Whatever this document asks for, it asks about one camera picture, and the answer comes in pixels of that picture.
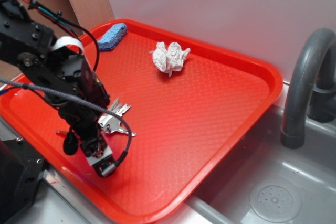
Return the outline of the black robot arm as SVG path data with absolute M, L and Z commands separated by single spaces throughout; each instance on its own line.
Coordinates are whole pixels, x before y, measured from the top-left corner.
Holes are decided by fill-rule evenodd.
M 17 66 L 37 86 L 107 108 L 109 95 L 83 49 L 75 52 L 59 41 L 52 29 L 32 20 L 18 0 L 1 0 L 1 61 Z M 56 94 L 45 93 L 44 99 L 70 126 L 63 143 L 65 154 L 81 149 L 100 177 L 111 175 L 117 163 L 98 124 L 102 113 Z

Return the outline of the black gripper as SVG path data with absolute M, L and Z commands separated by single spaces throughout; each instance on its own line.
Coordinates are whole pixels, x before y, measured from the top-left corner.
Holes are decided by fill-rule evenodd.
M 109 105 L 109 95 L 84 56 L 69 56 L 56 68 L 56 77 L 61 83 L 52 89 L 70 93 L 104 109 Z M 114 173 L 116 161 L 98 124 L 102 113 L 54 94 L 45 95 L 45 99 L 58 108 L 59 116 L 70 125 L 63 142 L 64 153 L 72 156 L 81 149 L 98 176 L 107 177 Z

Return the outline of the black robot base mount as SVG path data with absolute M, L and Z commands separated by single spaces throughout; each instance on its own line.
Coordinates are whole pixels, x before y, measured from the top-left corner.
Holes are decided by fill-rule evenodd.
M 1 141 L 1 223 L 33 206 L 45 167 L 45 159 L 26 140 Z

